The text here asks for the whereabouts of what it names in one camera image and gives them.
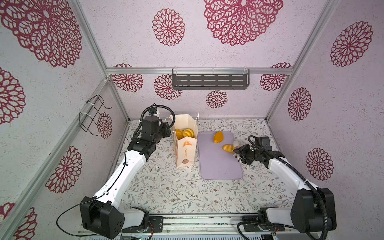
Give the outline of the orange round bread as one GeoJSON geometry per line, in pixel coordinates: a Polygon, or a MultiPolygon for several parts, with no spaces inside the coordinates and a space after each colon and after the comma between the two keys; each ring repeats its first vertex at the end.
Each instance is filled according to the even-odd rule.
{"type": "Polygon", "coordinates": [[[221,143],[222,141],[224,140],[224,134],[223,132],[217,132],[215,133],[214,137],[213,137],[213,142],[215,144],[219,144],[221,143]]]}

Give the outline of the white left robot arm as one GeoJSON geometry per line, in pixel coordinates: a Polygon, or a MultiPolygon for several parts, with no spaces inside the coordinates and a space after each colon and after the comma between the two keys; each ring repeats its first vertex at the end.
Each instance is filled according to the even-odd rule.
{"type": "Polygon", "coordinates": [[[108,181],[93,197],[84,197],[80,203],[83,228],[108,239],[117,237],[121,230],[149,226],[148,211],[133,207],[126,212],[119,210],[125,191],[137,172],[145,165],[156,145],[171,135],[168,123],[156,115],[141,120],[140,134],[130,142],[125,158],[108,181]]]}

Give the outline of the white paper bag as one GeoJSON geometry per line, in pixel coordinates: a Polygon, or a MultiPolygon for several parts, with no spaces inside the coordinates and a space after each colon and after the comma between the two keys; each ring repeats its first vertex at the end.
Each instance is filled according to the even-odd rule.
{"type": "Polygon", "coordinates": [[[196,157],[196,148],[197,148],[197,135],[199,132],[199,116],[198,113],[196,118],[185,114],[185,115],[175,115],[173,117],[170,115],[166,119],[175,121],[174,125],[171,127],[171,134],[174,143],[174,151],[176,156],[176,166],[177,168],[184,168],[194,165],[196,157]],[[195,133],[194,138],[185,137],[181,140],[177,140],[175,129],[185,130],[192,129],[195,133]]]}

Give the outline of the yellow elongated bread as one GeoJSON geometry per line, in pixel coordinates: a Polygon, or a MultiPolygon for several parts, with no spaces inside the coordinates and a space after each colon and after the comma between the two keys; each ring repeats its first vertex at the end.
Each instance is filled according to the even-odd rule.
{"type": "Polygon", "coordinates": [[[236,147],[234,145],[223,145],[222,149],[225,151],[225,152],[228,152],[228,153],[231,153],[233,154],[234,153],[234,149],[236,147]]]}

